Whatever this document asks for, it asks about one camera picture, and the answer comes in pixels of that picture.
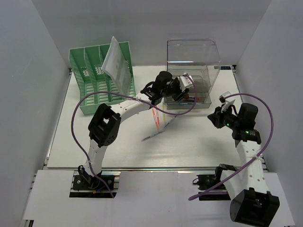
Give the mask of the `light blue pen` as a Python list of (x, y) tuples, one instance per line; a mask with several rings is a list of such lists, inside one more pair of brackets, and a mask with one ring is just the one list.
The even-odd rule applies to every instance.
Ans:
[(176, 117), (171, 118), (163, 127), (163, 129), (165, 130), (169, 125), (171, 125), (173, 123), (173, 121), (176, 119)]

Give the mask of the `clear acrylic drawer cabinet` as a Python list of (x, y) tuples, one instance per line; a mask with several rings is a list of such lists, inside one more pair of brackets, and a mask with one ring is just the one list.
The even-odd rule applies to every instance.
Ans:
[[(213, 39), (169, 39), (167, 41), (167, 71), (173, 77), (188, 73), (195, 88), (190, 88), (187, 96), (197, 96), (194, 108), (206, 109), (211, 105), (210, 93), (221, 68), (221, 58)], [(189, 109), (193, 103), (165, 98), (168, 110)]]

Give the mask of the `grey clear pen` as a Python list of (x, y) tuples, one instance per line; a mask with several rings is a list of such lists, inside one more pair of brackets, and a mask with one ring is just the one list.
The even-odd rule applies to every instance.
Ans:
[(146, 141), (146, 140), (149, 140), (149, 139), (151, 139), (151, 138), (153, 138), (153, 137), (155, 137), (155, 136), (157, 136), (157, 135), (160, 135), (160, 134), (162, 134), (164, 131), (165, 131), (165, 130), (161, 130), (161, 131), (159, 131), (159, 132), (157, 132), (157, 133), (154, 133), (154, 134), (152, 134), (152, 135), (150, 135), (150, 136), (147, 136), (147, 137), (143, 138), (143, 139), (141, 140), (141, 142), (144, 142), (144, 141)]

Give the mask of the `clear plastic document folder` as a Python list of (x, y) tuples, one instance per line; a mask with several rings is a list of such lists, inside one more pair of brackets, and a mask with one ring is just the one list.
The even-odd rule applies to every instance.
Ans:
[(118, 42), (113, 36), (101, 70), (113, 81), (119, 94), (129, 96), (133, 78), (128, 42)]

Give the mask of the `dark red pen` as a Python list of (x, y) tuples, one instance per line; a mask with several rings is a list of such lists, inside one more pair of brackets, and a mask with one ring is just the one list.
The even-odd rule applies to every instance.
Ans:
[(184, 97), (181, 101), (182, 102), (189, 102), (189, 103), (193, 103), (194, 101), (199, 101), (199, 97), (194, 97), (194, 96), (186, 96)]

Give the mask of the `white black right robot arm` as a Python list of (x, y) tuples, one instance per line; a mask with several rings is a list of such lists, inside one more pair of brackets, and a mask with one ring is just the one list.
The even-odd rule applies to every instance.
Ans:
[(218, 188), (226, 188), (231, 199), (230, 217), (233, 222), (268, 227), (280, 201), (271, 194), (264, 177), (262, 161), (257, 156), (261, 150), (261, 137), (254, 129), (258, 108), (243, 103), (236, 115), (232, 109), (232, 105), (216, 107), (208, 119), (218, 129), (226, 126), (232, 130), (241, 165), (247, 167), (233, 176), (236, 167), (220, 164), (215, 171), (214, 184)]

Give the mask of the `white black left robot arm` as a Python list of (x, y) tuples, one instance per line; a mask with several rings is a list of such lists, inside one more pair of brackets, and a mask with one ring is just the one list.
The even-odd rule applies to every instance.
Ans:
[(82, 172), (87, 173), (84, 176), (85, 185), (91, 189), (99, 186), (98, 174), (102, 172), (105, 151), (116, 140), (122, 122), (158, 105), (165, 97), (180, 101), (193, 86), (193, 79), (187, 73), (174, 78), (171, 73), (161, 71), (136, 96), (116, 105), (101, 104), (88, 126), (89, 158), (81, 168)]

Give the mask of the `yellow pen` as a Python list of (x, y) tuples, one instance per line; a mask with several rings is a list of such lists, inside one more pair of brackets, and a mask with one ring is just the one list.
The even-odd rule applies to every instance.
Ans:
[(163, 122), (164, 122), (164, 125), (166, 124), (166, 115), (163, 113)]

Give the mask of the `red pink pen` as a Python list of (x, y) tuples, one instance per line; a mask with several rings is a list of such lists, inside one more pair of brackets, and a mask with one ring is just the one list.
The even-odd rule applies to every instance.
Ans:
[(156, 109), (156, 120), (157, 120), (158, 126), (160, 126), (159, 112), (157, 109)]

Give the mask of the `orange pen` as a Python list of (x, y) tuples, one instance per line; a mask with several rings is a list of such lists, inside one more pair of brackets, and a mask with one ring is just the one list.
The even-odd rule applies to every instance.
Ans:
[(159, 131), (159, 123), (158, 123), (157, 112), (154, 108), (152, 108), (152, 114), (153, 114), (153, 119), (154, 119), (154, 122), (155, 122), (156, 129), (157, 129), (157, 131)]

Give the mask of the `green file organizer rack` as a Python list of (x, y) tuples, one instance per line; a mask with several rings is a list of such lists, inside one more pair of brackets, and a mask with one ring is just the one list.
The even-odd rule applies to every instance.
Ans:
[[(109, 44), (103, 44), (69, 50), (69, 62), (80, 91), (80, 98), (96, 91), (118, 93), (112, 79), (101, 70), (109, 47)], [(102, 103), (114, 105), (123, 100), (122, 97), (112, 94), (96, 94), (86, 98), (80, 109), (84, 115), (92, 115)]]

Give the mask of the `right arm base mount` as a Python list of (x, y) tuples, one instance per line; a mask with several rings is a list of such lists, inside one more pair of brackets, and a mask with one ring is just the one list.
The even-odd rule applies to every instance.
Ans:
[[(235, 172), (237, 170), (236, 167), (227, 165), (227, 164), (220, 164), (216, 167), (214, 174), (210, 175), (197, 175), (197, 178), (192, 181), (193, 185), (197, 185), (198, 189), (200, 190), (199, 193), (202, 191), (207, 190), (208, 188), (216, 185), (221, 181), (222, 172), (226, 171)], [(199, 197), (200, 201), (230, 201), (230, 197), (227, 193), (227, 190), (224, 184), (218, 186), (217, 191), (213, 194), (207, 194)]]

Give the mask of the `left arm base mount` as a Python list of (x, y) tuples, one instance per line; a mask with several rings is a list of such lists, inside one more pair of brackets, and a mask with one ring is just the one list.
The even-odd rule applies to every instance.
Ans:
[(74, 172), (72, 178), (70, 198), (104, 198), (112, 199), (116, 196), (119, 187), (119, 176), (117, 175), (102, 175), (98, 174), (98, 177), (104, 182), (89, 175), (83, 165), (78, 166), (78, 172)]

